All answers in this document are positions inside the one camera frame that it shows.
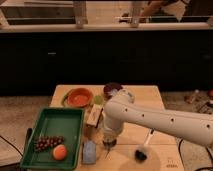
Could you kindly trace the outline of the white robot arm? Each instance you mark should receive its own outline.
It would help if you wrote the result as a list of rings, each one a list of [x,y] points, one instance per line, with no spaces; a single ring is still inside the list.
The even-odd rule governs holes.
[[[104,113],[104,142],[116,140],[124,124],[131,123],[213,148],[212,115],[140,107],[126,89],[119,90],[105,103]]]

